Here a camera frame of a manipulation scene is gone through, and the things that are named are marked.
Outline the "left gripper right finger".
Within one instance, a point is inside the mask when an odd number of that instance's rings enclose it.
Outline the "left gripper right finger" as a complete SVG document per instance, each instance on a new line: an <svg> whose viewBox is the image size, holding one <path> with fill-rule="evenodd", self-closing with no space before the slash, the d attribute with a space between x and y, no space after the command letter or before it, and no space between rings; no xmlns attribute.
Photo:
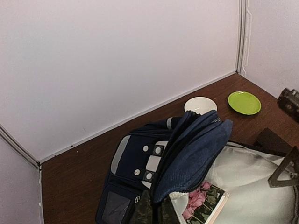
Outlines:
<svg viewBox="0 0 299 224"><path fill-rule="evenodd" d="M169 197L166 197L158 207L159 224L179 224L178 216Z"/></svg>

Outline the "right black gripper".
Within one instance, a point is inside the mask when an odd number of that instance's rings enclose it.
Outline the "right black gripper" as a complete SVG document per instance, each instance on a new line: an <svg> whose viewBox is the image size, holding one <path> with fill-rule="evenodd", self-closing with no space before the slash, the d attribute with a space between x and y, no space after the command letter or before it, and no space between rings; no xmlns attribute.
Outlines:
<svg viewBox="0 0 299 224"><path fill-rule="evenodd" d="M281 110L287 113L297 123L299 122L299 92L296 89L283 89L277 104ZM291 167L291 177L288 180L279 180L283 172ZM270 188L297 186L299 184L299 149L295 146L282 160L278 168L268 179Z"/></svg>

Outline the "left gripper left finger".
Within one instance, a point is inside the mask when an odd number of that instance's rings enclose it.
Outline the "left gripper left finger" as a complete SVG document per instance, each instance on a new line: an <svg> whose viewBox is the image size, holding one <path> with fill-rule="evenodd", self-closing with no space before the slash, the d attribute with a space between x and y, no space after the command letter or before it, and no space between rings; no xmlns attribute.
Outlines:
<svg viewBox="0 0 299 224"><path fill-rule="evenodd" d="M152 224L153 208L149 191L144 191L130 220L131 224Z"/></svg>

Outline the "Designer Fate flower book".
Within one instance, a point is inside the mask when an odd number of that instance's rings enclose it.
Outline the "Designer Fate flower book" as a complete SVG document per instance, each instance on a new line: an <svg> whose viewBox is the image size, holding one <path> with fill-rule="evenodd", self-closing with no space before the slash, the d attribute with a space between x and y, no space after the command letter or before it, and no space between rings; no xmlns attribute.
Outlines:
<svg viewBox="0 0 299 224"><path fill-rule="evenodd" d="M229 193L211 184L203 183L188 195L182 216L186 224L213 224L226 204Z"/></svg>

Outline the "navy blue backpack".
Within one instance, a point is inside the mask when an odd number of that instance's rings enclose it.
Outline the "navy blue backpack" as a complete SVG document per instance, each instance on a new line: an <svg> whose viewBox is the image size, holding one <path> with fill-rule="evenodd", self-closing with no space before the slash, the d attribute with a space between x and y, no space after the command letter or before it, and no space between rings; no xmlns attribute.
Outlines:
<svg viewBox="0 0 299 224"><path fill-rule="evenodd" d="M268 185L285 156L231 141L232 127L213 110L203 115L188 111L130 131L111 161L95 222L130 224L148 190L153 224L166 197L185 224L189 193L207 181L230 194L214 224L298 223L299 185Z"/></svg>

